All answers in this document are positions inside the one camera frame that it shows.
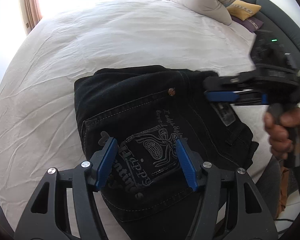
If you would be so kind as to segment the person's right hand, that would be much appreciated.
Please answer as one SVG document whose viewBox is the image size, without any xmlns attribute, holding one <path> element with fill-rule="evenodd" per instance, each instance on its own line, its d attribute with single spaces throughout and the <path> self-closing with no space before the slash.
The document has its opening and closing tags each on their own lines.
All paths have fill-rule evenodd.
<svg viewBox="0 0 300 240">
<path fill-rule="evenodd" d="M 293 142 L 289 139 L 287 128 L 300 129 L 300 108 L 291 109 L 281 115 L 281 124 L 276 125 L 274 117 L 266 112 L 264 114 L 264 129 L 269 134 L 271 153 L 279 159 L 287 159 L 293 151 Z"/>
</svg>

